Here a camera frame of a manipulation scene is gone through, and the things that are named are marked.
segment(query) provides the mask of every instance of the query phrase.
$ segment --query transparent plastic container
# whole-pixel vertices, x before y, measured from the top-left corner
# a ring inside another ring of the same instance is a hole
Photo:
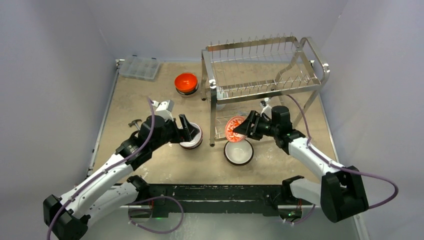
[[[124,78],[153,82],[160,65],[161,62],[156,58],[128,56],[119,69],[119,74]]]

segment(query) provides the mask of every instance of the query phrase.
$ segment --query cable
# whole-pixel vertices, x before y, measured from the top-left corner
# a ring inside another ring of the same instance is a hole
[[[381,202],[378,202],[376,204],[373,204],[373,205],[369,206],[368,209],[374,209],[374,208],[377,208],[377,207],[379,207],[381,205],[384,205],[384,204],[390,202],[391,200],[393,200],[398,195],[398,193],[399,193],[398,185],[396,185],[396,183],[394,183],[392,180],[390,180],[388,178],[385,178],[383,176],[378,176],[378,175],[372,174],[372,173],[366,173],[366,172],[362,172],[362,171],[355,171],[355,170],[350,170],[350,169],[347,169],[347,168],[344,168],[344,167],[336,166],[334,164],[331,164],[325,157],[323,157],[321,154],[319,154],[317,151],[315,151],[315,149],[312,147],[312,145],[310,145],[312,137],[311,137],[311,133],[309,132],[309,127],[308,127],[308,122],[306,120],[305,112],[303,111],[303,109],[302,109],[301,105],[298,103],[298,101],[296,101],[296,99],[294,99],[290,95],[287,95],[287,97],[291,98],[291,100],[293,100],[294,103],[299,108],[300,113],[302,114],[302,117],[303,117],[303,121],[305,123],[306,133],[307,133],[307,137],[308,137],[307,142],[306,142],[306,145],[310,149],[310,151],[313,154],[315,154],[319,159],[321,159],[322,161],[324,161],[330,167],[333,167],[333,168],[338,169],[340,171],[343,171],[343,172],[346,172],[346,173],[350,173],[350,174],[362,175],[362,176],[365,176],[365,177],[370,177],[370,178],[374,178],[374,179],[383,180],[383,181],[388,182],[389,184],[393,185],[394,192],[393,192],[393,194],[391,196],[389,196],[387,199],[385,199],[385,200],[383,200]]]
[[[149,201],[158,200],[158,199],[169,199],[169,200],[172,200],[172,201],[174,201],[174,202],[178,205],[179,209],[181,210],[181,218],[179,219],[178,224],[177,224],[174,228],[172,228],[171,230],[166,230],[166,231],[157,231],[157,230],[153,230],[153,229],[147,228],[147,227],[145,227],[145,226],[142,226],[142,225],[140,225],[140,224],[136,223],[136,222],[135,222],[135,221],[133,221],[133,219],[131,218],[131,214],[130,214],[130,211],[129,211],[129,209],[130,209],[130,208],[129,208],[129,206],[130,206],[130,205],[143,204],[143,203],[146,203],[146,202],[149,202]],[[136,227],[139,227],[139,228],[141,228],[141,229],[144,229],[144,230],[146,230],[146,231],[149,231],[149,232],[151,232],[151,233],[154,233],[154,234],[170,234],[170,233],[172,233],[173,231],[177,230],[177,229],[181,226],[181,224],[183,223],[183,219],[184,219],[184,210],[183,210],[183,206],[181,205],[181,203],[180,203],[179,201],[177,201],[177,200],[176,200],[175,198],[173,198],[173,197],[170,197],[170,196],[155,196],[155,197],[148,198],[148,199],[145,199],[145,200],[142,200],[142,201],[135,201],[135,202],[132,202],[132,203],[128,204],[128,219],[129,219],[129,223],[133,224],[133,225],[134,225],[134,226],[136,226]]]
[[[66,207],[72,202],[72,200],[74,200],[83,190],[85,190],[88,186],[90,186],[94,181],[96,181],[98,178],[100,178],[103,174],[109,172],[109,170],[113,169],[114,167],[116,167],[120,164],[125,163],[126,161],[128,161],[129,159],[134,157],[136,154],[138,154],[149,143],[149,140],[150,140],[150,138],[152,137],[152,134],[153,134],[153,129],[155,128],[155,111],[153,110],[152,100],[150,100],[150,98],[147,98],[147,101],[148,101],[148,105],[150,107],[150,112],[151,112],[152,118],[151,118],[150,131],[148,132],[148,136],[147,136],[146,140],[131,155],[129,155],[129,156],[125,157],[124,159],[116,162],[115,164],[110,165],[109,167],[107,167],[105,169],[105,171],[99,172],[99,174],[90,178],[83,186],[81,186],[77,191],[75,191],[75,193],[62,205],[62,207],[59,208],[59,210],[56,212],[53,219],[51,220],[51,223],[48,226],[48,230],[47,230],[47,240],[50,240],[50,235],[52,234],[53,226],[55,225],[56,221],[58,220],[59,215],[62,213],[63,210],[66,209]]]

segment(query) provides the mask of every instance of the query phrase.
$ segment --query hammer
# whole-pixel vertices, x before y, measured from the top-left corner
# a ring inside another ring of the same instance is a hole
[[[133,120],[132,122],[128,123],[128,126],[132,127],[132,126],[134,126],[134,125],[135,125],[135,127],[136,127],[139,131],[140,131],[140,127],[139,127],[139,125],[137,124],[137,122],[142,122],[142,120],[141,120],[141,119]]]

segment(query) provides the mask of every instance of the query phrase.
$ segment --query robotic arm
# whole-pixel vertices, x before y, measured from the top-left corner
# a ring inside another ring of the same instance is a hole
[[[178,128],[171,114],[173,105],[171,100],[161,103],[154,101],[153,106],[157,107],[155,115],[149,116],[140,130],[133,132],[122,142],[102,167],[72,190],[59,197],[50,195],[44,200],[44,222],[48,226],[58,211],[66,206],[52,226],[53,233],[60,240],[80,239],[97,220],[120,206],[134,202],[142,194],[139,189],[143,187],[143,182],[139,178],[130,177],[118,188],[111,187],[151,159],[153,151],[162,145],[169,142],[190,142],[200,132],[189,123],[184,114],[179,115],[182,127]],[[146,146],[129,160],[123,161],[147,140],[152,118],[155,118],[154,130]]]
[[[287,196],[304,199],[321,206],[330,221],[336,223],[369,208],[361,176],[331,167],[331,165],[340,168],[345,166],[317,150],[303,133],[293,129],[287,107],[272,107],[270,116],[264,114],[264,111],[262,113],[251,111],[246,120],[233,132],[254,140],[260,140],[264,135],[273,137],[279,148],[301,161],[317,178],[321,179],[321,184],[317,184],[302,176],[295,176],[283,181],[283,190]],[[313,153],[311,148],[328,163]],[[354,166],[347,169],[358,171]]]

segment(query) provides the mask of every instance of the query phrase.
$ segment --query table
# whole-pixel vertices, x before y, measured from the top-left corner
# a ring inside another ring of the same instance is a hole
[[[191,72],[200,82],[202,66],[200,62],[164,62],[154,82],[119,77],[104,129],[99,142],[98,152],[93,166],[100,168],[115,152],[124,140],[136,130],[129,127],[134,119],[145,120],[150,116],[147,97],[164,101],[171,99],[175,105],[174,118],[185,114],[190,122],[203,129],[203,143],[192,150],[181,148],[178,144],[166,144],[153,153],[152,159],[134,171],[148,183],[166,184],[281,184],[282,180],[301,175],[310,181],[319,180],[302,163],[286,155],[274,140],[264,137],[261,141],[249,140],[254,148],[253,160],[244,166],[234,166],[224,157],[226,141],[217,141],[209,146],[210,114],[206,101],[200,98],[200,91],[194,97],[181,97],[175,90],[174,79],[181,73]],[[310,93],[297,93],[293,97],[304,104]],[[293,120],[299,109],[288,97],[284,104],[289,108]],[[318,97],[306,112],[306,118],[312,135],[312,143],[330,158],[335,159],[334,146],[323,112],[321,99]],[[305,124],[296,127],[306,133]]]

